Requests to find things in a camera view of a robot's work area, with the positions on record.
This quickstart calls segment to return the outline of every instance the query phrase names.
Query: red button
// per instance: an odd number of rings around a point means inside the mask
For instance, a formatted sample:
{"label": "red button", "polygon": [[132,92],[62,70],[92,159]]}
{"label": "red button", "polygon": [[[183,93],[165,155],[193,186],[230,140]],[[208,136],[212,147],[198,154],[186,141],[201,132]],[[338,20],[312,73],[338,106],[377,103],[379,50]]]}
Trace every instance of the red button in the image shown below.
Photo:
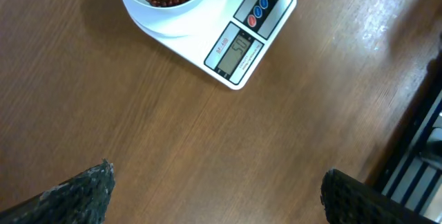
{"label": "red button", "polygon": [[253,15],[249,15],[249,17],[247,17],[247,23],[249,24],[250,27],[255,27],[256,26],[256,17]]}

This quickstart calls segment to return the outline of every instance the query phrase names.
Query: kitchen scale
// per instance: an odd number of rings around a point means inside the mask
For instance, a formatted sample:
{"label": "kitchen scale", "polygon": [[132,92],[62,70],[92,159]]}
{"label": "kitchen scale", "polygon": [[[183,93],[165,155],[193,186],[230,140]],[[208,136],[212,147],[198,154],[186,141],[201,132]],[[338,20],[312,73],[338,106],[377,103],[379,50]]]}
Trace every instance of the kitchen scale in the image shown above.
{"label": "kitchen scale", "polygon": [[231,89],[241,89],[296,7],[296,0],[201,0],[183,13],[123,0],[145,33]]}

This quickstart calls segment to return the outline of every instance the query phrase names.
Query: button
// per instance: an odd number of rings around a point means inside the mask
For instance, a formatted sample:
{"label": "button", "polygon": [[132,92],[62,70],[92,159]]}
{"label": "button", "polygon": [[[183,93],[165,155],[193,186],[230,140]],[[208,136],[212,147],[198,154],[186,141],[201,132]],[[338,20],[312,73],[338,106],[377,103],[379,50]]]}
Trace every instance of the button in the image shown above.
{"label": "button", "polygon": [[253,14],[255,15],[256,18],[261,18],[262,17],[261,7],[255,6],[255,8],[253,9]]}
{"label": "button", "polygon": [[260,0],[260,6],[262,9],[267,9],[269,7],[269,0]]}
{"label": "button", "polygon": [[256,17],[253,15],[249,15],[247,17],[247,23],[249,24],[250,27],[255,27],[256,26]]}

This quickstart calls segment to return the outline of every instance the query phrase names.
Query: wooden table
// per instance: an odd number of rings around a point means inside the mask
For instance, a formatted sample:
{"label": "wooden table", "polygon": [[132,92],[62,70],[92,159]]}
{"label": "wooden table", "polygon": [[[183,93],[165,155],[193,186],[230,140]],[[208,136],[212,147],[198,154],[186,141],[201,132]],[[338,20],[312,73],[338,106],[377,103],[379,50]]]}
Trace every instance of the wooden table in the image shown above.
{"label": "wooden table", "polygon": [[0,209],[108,158],[107,223],[324,223],[367,179],[436,57],[442,0],[299,0],[230,91],[121,0],[0,0]]}

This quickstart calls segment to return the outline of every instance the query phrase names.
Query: digital display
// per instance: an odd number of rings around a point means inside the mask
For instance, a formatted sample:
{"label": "digital display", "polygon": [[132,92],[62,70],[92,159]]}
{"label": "digital display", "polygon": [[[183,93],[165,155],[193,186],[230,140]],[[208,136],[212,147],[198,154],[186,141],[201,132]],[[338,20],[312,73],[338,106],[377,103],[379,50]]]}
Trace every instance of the digital display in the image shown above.
{"label": "digital display", "polygon": [[232,45],[226,52],[226,55],[222,58],[221,62],[218,64],[218,68],[223,70],[226,74],[231,75],[236,65],[244,54],[247,52],[251,45],[251,42],[241,35],[238,35],[235,40],[233,40]]}

